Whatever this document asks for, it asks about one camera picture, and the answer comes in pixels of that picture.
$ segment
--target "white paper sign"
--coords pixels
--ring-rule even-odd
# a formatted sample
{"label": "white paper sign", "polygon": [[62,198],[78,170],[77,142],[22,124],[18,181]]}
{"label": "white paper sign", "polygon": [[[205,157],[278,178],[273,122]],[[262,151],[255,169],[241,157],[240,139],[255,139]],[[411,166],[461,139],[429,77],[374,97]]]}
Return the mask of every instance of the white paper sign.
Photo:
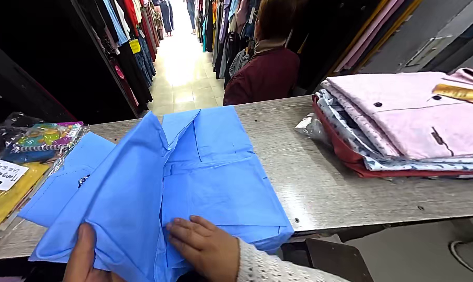
{"label": "white paper sign", "polygon": [[22,177],[27,167],[0,160],[0,190],[7,191]]}

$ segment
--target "aisle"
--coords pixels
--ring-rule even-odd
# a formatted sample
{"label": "aisle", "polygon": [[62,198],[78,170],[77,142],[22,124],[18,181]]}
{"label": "aisle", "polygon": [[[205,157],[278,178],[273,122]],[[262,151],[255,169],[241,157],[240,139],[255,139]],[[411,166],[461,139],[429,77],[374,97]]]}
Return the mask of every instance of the aisle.
{"label": "aisle", "polygon": [[170,0],[174,15],[171,37],[160,41],[156,76],[148,104],[154,114],[161,115],[198,108],[222,106],[224,79],[215,79],[212,53],[203,53],[182,0]]}

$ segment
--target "colorful package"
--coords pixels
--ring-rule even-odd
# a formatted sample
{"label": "colorful package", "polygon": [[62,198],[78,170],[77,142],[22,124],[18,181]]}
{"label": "colorful package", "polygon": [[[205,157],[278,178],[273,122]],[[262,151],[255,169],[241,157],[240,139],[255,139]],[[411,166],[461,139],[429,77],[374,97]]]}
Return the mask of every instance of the colorful package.
{"label": "colorful package", "polygon": [[64,149],[75,140],[82,125],[82,121],[35,124],[14,144],[13,152]]}

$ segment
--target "red garment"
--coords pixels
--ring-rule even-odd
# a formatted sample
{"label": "red garment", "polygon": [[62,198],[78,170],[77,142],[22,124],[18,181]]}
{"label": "red garment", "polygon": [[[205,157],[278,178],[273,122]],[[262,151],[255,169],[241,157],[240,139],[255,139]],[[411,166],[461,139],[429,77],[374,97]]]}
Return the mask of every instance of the red garment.
{"label": "red garment", "polygon": [[155,26],[155,21],[153,21],[153,13],[152,13],[152,10],[151,10],[151,6],[147,7],[146,13],[148,14],[148,20],[150,22],[150,26],[151,26],[151,29],[152,29],[152,32],[153,32],[153,37],[154,37],[153,39],[154,39],[154,42],[155,42],[155,46],[159,47],[160,46],[160,40],[158,39],[158,34],[156,32],[157,28]]}
{"label": "red garment", "polygon": [[132,0],[123,0],[123,2],[125,3],[125,6],[127,7],[126,12],[129,14],[130,20],[134,24],[134,26],[132,27],[134,29],[134,33],[136,34],[136,36],[139,36],[139,32],[137,32],[137,28],[136,28],[139,22],[137,21],[136,10],[134,9],[134,4]]}
{"label": "red garment", "polygon": [[144,35],[146,36],[146,38],[145,38],[146,39],[146,44],[148,45],[149,53],[151,54],[151,59],[154,62],[156,60],[156,54],[155,54],[156,53],[155,52],[156,48],[153,48],[153,44],[151,42],[151,37],[149,36],[150,33],[148,32],[147,26],[144,22],[145,22],[144,20],[141,22],[141,28],[143,30]]}
{"label": "red garment", "polygon": [[371,177],[393,177],[393,176],[457,176],[473,174],[473,171],[370,171],[365,168],[362,155],[354,152],[334,131],[325,114],[317,105],[318,97],[313,95],[313,111],[324,126],[325,132],[329,136],[334,153],[343,162],[343,164],[354,170],[362,178]]}
{"label": "red garment", "polygon": [[287,98],[298,70],[299,57],[287,48],[255,54],[228,82],[224,105]]}

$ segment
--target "pink shirt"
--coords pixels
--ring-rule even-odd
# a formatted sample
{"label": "pink shirt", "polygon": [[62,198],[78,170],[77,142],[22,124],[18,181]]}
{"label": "pink shirt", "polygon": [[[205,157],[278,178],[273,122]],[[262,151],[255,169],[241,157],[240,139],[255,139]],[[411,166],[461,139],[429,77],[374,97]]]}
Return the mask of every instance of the pink shirt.
{"label": "pink shirt", "polygon": [[473,154],[473,104],[438,96],[446,74],[357,74],[327,78],[388,136],[404,157]]}

